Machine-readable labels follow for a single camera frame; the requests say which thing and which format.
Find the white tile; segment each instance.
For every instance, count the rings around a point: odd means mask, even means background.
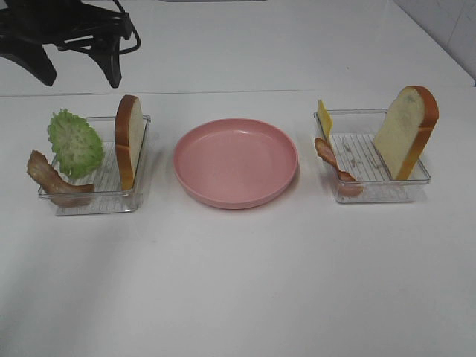
[[[464,0],[395,0],[395,2],[445,48]]]
[[[476,78],[476,0],[466,0],[448,43],[448,52]]]

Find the clear plastic container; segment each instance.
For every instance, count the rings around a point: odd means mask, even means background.
[[[391,179],[389,170],[373,145],[373,137],[385,119],[386,109],[328,110],[333,127],[329,140],[339,168],[350,173],[356,182],[339,179],[331,165],[325,163],[327,179],[340,203],[413,202],[421,189],[430,183],[430,175],[418,160],[407,180]],[[315,113],[319,136],[324,131]]]
[[[144,136],[142,138],[141,153],[139,155],[134,186],[132,189],[120,189],[120,175],[115,155],[114,124],[115,117],[86,118],[103,140],[104,159],[100,167],[89,175],[79,179],[69,179],[60,172],[60,164],[55,157],[51,164],[59,175],[70,184],[94,184],[91,193],[58,193],[47,194],[41,187],[38,190],[40,199],[47,199],[57,207],[57,216],[71,216],[96,213],[133,212],[137,210],[144,198],[144,168],[147,156],[147,135],[150,116],[144,115]],[[73,207],[56,206],[53,201],[73,202]]]

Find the white table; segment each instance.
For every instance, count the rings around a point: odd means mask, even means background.
[[[85,54],[47,45],[55,84],[0,58],[0,95],[474,85],[391,0],[121,3],[143,45],[120,58],[118,89]]]
[[[476,105],[472,90],[432,91],[441,119],[418,202],[334,201],[312,145],[321,93],[151,94],[141,97],[154,143],[147,200],[135,213],[73,217],[36,198],[29,153],[48,152],[53,110],[108,115],[120,96],[0,99],[12,118],[0,155],[0,354],[473,356]],[[322,98],[368,108],[394,95]],[[233,116],[279,126],[300,156],[291,187],[251,210],[194,201],[171,164],[187,130]]]
[[[473,356],[471,78],[391,1],[122,2],[144,47],[118,90],[79,55],[53,52],[57,69],[77,67],[51,89],[0,62],[0,356]],[[440,105],[424,195],[336,203],[312,144],[318,98],[388,107],[408,84]],[[64,95],[83,92],[95,94]],[[26,174],[30,151],[52,159],[52,112],[113,115],[124,92],[152,117],[146,201],[56,217]],[[300,172],[267,205],[210,208],[176,180],[173,147],[237,116],[285,131]]]

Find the toy bread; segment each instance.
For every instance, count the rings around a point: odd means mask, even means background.
[[[122,190],[134,186],[143,136],[144,119],[139,98],[125,95],[115,118],[115,149]]]
[[[439,117],[438,105],[425,87],[400,91],[373,139],[393,180],[406,180],[418,161]]]

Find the yellow cheese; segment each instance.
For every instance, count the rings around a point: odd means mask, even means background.
[[[318,103],[318,116],[321,121],[322,130],[324,131],[324,137],[326,138],[327,143],[330,144],[329,134],[332,130],[333,122],[329,112],[324,106],[324,102],[321,99]]]

